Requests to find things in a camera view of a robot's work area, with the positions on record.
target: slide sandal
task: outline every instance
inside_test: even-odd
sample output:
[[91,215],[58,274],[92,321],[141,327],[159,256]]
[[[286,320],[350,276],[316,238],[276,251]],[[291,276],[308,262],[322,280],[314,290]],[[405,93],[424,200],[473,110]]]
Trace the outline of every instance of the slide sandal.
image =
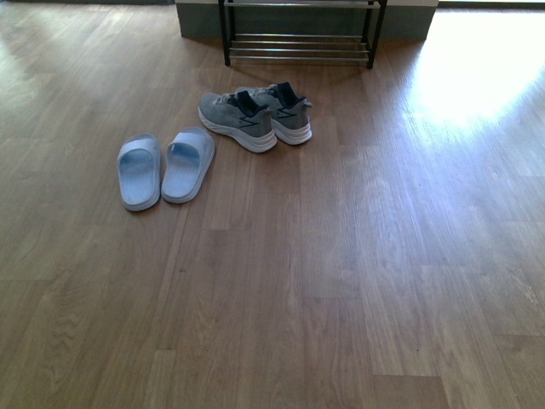
[[185,203],[193,199],[214,157],[214,140],[196,126],[185,128],[167,147],[163,199]]
[[158,201],[160,167],[161,152],[155,136],[138,134],[121,146],[118,177],[125,209],[144,210]]

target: wooden floor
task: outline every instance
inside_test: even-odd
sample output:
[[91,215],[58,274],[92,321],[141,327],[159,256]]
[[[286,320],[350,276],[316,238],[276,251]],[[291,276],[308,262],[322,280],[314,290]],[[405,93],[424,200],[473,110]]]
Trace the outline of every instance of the wooden floor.
[[[544,21],[228,68],[173,6],[0,3],[0,407],[542,409]],[[124,140],[283,81],[306,145],[213,135],[192,202],[122,207]]]

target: gray sneaker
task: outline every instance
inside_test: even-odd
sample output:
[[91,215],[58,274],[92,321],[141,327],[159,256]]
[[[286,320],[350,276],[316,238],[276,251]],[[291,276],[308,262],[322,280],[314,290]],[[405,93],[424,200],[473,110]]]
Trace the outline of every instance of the gray sneaker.
[[267,105],[257,105],[246,91],[203,95],[198,116],[206,128],[231,136],[251,152],[265,152],[276,145],[271,110]]
[[297,96],[290,83],[270,85],[268,88],[238,88],[246,90],[257,104],[272,109],[272,128],[280,140],[299,145],[313,137],[307,109],[311,107],[304,96]]

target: shoe rack shelf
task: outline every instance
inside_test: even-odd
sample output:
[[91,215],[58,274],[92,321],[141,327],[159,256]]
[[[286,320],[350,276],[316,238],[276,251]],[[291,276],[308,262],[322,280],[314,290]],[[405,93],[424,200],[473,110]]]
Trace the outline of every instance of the shoe rack shelf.
[[[225,65],[234,59],[328,60],[366,63],[371,69],[381,36],[387,0],[218,0]],[[237,8],[365,9],[361,36],[241,33],[236,31]],[[371,23],[376,14],[370,40]]]

